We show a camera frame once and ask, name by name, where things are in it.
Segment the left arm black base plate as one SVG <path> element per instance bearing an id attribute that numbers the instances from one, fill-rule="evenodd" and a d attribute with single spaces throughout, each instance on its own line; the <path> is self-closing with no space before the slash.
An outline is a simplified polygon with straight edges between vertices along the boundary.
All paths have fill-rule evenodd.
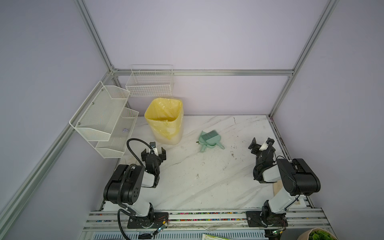
<path id="1" fill-rule="evenodd" d="M 157 212 L 150 207 L 146 217 L 130 217 L 127 224 L 128 229 L 158 229 L 164 222 L 168 222 L 168 212 Z"/>

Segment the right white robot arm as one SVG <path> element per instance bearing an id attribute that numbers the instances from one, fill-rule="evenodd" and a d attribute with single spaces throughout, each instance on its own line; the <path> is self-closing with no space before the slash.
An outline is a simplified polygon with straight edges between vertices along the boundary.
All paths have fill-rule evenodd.
<path id="1" fill-rule="evenodd" d="M 267 138 L 263 144 L 252 139 L 249 150 L 256 156 L 253 178 L 260 184 L 274 184 L 282 181 L 283 187 L 270 200 L 265 201 L 259 220 L 265 226 L 282 221 L 287 210 L 300 200 L 300 196 L 310 196 L 321 189 L 319 178 L 304 159 L 277 158 L 275 140 Z"/>

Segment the green plastic dustpan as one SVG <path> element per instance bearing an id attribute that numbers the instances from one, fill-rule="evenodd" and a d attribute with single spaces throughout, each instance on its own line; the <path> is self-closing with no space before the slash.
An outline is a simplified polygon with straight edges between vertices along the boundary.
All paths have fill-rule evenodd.
<path id="1" fill-rule="evenodd" d="M 225 147 L 221 144 L 221 136 L 216 130 L 212 130 L 210 132 L 202 131 L 199 135 L 197 143 L 201 146 L 201 153 L 204 153 L 206 149 L 212 149 L 216 146 L 221 149 L 225 149 Z"/>

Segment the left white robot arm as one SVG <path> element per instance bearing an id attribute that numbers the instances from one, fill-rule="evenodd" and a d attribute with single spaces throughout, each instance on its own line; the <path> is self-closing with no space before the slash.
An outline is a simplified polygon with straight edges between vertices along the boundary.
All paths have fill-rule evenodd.
<path id="1" fill-rule="evenodd" d="M 118 205 L 129 215 L 138 218 L 152 218 L 154 209 L 151 203 L 140 198 L 142 188 L 156 188 L 160 180 L 160 165 L 167 159 L 166 150 L 157 148 L 149 153 L 141 153 L 141 165 L 118 165 L 108 181 L 103 198 Z"/>

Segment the green hand brush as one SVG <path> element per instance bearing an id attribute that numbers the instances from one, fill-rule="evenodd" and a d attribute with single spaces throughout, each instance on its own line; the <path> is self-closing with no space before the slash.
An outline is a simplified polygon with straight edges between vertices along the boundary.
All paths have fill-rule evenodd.
<path id="1" fill-rule="evenodd" d="M 216 130 L 212 130 L 208 133 L 203 133 L 200 136 L 200 139 L 202 140 L 202 143 L 205 146 L 218 146 L 222 150 L 225 149 L 225 147 L 221 143 L 221 136 Z"/>

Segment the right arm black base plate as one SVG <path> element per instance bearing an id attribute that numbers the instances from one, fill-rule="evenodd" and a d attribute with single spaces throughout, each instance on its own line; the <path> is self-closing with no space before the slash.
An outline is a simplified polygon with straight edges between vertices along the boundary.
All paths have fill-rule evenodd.
<path id="1" fill-rule="evenodd" d="M 283 227 L 288 225 L 286 213 L 273 213 L 268 201 L 264 203 L 260 211 L 246 211 L 246 219 L 249 227 Z"/>

